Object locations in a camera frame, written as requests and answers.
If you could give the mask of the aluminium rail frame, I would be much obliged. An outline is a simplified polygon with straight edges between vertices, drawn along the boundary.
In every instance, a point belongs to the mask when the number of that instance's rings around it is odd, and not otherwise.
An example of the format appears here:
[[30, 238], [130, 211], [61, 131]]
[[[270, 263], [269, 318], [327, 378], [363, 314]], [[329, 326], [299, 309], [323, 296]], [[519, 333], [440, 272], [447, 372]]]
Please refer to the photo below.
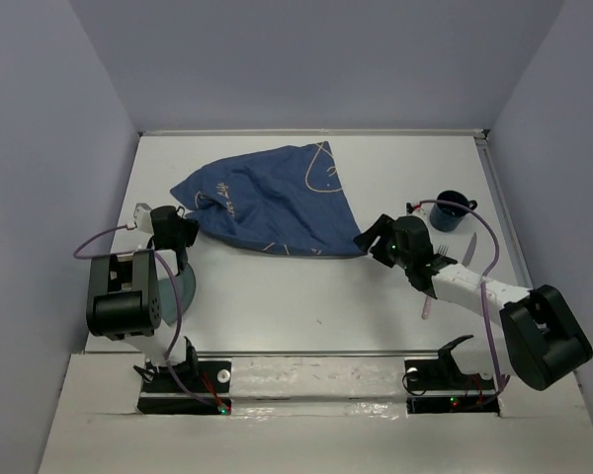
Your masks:
[[[474, 271], [529, 284], [487, 154], [471, 135], [312, 130], [147, 135], [138, 144], [123, 216], [130, 218], [140, 202], [171, 203], [173, 186], [217, 159], [321, 142], [331, 146], [361, 228], [382, 214], [401, 215], [411, 200], [459, 191], [478, 202], [478, 217], [452, 233], [433, 232], [433, 242], [459, 258], [475, 239]], [[458, 357], [469, 364], [490, 362], [488, 329], [479, 316], [437, 302], [422, 318], [423, 296], [403, 271], [370, 257], [264, 256], [203, 236], [189, 259], [198, 292], [185, 332], [204, 354], [421, 354], [463, 337]]]

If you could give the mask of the teal plate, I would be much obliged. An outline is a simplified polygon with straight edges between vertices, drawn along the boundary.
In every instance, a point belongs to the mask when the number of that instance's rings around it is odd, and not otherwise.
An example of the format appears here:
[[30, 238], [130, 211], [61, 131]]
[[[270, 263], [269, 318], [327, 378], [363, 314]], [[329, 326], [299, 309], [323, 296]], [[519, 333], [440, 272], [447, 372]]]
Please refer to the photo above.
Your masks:
[[[151, 279], [158, 286], [158, 301], [160, 304], [160, 315], [164, 323], [170, 328], [177, 324], [177, 304], [181, 304], [182, 313], [185, 313], [191, 306], [197, 289], [197, 280], [194, 270], [188, 263], [182, 273], [178, 273], [175, 253], [171, 250], [155, 251], [150, 248], [150, 239], [147, 248], [154, 254], [154, 263]], [[178, 296], [174, 295], [174, 289], [163, 264], [158, 260], [161, 257], [173, 275]]]

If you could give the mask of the blue cloth placemat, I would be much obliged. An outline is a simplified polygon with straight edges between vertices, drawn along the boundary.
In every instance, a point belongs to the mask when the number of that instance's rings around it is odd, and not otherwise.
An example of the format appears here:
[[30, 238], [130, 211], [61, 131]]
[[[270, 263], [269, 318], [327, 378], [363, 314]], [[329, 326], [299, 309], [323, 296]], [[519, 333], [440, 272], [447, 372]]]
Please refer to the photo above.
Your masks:
[[298, 257], [363, 254], [326, 141], [213, 161], [170, 194], [205, 234], [237, 248]]

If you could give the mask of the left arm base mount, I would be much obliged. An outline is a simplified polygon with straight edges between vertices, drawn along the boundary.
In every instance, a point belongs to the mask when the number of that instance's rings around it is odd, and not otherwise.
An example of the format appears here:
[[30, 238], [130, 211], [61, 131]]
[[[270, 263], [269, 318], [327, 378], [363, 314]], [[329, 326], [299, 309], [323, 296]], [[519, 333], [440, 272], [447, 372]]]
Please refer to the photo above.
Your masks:
[[141, 379], [136, 405], [141, 414], [228, 416], [231, 413], [230, 360], [201, 359], [197, 374], [176, 366], [183, 387], [167, 368], [157, 368], [149, 361], [132, 368]]

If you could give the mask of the fork with pink handle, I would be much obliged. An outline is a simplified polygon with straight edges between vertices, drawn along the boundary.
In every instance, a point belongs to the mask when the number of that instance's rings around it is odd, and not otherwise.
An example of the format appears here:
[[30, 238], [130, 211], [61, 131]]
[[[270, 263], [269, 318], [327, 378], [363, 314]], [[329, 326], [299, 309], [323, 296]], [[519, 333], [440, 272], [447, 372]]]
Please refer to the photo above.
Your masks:
[[[437, 257], [437, 260], [435, 261], [435, 264], [437, 265], [438, 270], [440, 270], [445, 265], [445, 258], [448, 256], [448, 251], [449, 251], [448, 245], [442, 244], [438, 247], [438, 250], [437, 250], [438, 257]], [[430, 295], [426, 295], [422, 313], [421, 313], [421, 318], [423, 320], [425, 320], [429, 317], [432, 301], [433, 301], [433, 298]]]

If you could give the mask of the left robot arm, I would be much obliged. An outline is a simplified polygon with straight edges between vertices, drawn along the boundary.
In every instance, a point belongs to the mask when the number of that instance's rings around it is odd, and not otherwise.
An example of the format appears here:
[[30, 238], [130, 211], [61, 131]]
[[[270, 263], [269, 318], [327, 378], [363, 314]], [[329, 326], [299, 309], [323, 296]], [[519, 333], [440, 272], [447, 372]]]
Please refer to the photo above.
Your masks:
[[[88, 244], [118, 231], [149, 235], [134, 250], [87, 256]], [[188, 249], [199, 224], [174, 205], [135, 206], [132, 220], [100, 232], [73, 252], [90, 263], [86, 323], [91, 335], [123, 342], [145, 355], [138, 373], [150, 382], [164, 371], [173, 387], [187, 390], [199, 378], [197, 352], [182, 335], [183, 316], [196, 294]]]

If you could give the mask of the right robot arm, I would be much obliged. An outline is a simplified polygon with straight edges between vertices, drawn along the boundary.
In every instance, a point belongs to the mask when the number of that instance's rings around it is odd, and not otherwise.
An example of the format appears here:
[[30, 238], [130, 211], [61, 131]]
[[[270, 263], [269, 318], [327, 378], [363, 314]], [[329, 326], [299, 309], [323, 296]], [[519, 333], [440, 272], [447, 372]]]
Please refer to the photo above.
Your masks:
[[505, 349], [490, 351], [496, 359], [493, 368], [532, 389], [548, 389], [593, 357], [588, 338], [558, 289], [529, 289], [473, 272], [434, 250], [428, 227], [417, 215], [392, 219], [383, 214], [354, 243], [385, 266], [401, 267], [416, 290], [499, 326]]

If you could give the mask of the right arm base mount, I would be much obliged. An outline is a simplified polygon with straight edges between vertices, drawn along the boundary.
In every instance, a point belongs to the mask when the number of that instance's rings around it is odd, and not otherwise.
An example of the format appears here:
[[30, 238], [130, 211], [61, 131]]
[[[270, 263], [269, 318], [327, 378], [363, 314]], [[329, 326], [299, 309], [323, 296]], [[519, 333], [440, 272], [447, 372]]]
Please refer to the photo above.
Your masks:
[[441, 346], [433, 358], [404, 362], [401, 384], [410, 414], [500, 413], [494, 381], [479, 373], [464, 374], [453, 357], [453, 350], [472, 338], [460, 336]]

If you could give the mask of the dark blue mug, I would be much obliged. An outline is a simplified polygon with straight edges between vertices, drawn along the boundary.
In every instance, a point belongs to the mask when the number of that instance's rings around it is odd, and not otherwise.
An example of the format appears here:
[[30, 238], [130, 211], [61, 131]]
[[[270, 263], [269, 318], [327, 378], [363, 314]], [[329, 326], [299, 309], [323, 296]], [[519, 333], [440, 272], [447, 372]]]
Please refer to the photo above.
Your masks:
[[467, 215], [467, 210], [476, 210], [478, 203], [457, 191], [443, 191], [437, 196], [429, 214], [430, 224], [438, 231], [454, 231]]

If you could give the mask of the knife with pink handle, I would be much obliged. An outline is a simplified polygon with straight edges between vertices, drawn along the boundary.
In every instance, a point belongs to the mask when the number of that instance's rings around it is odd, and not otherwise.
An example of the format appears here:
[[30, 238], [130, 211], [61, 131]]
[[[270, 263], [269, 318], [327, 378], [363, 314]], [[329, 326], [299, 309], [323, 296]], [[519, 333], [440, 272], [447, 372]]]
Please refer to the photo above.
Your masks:
[[471, 260], [473, 258], [473, 255], [474, 255], [474, 252], [475, 252], [475, 249], [476, 249], [476, 243], [477, 243], [477, 234], [476, 233], [473, 233], [472, 236], [470, 237], [470, 240], [469, 240], [468, 245], [467, 245], [467, 248], [466, 248], [466, 252], [465, 252], [464, 257], [462, 259], [462, 264], [465, 267], [468, 267], [469, 266], [469, 264], [470, 264], [470, 262], [471, 262]]

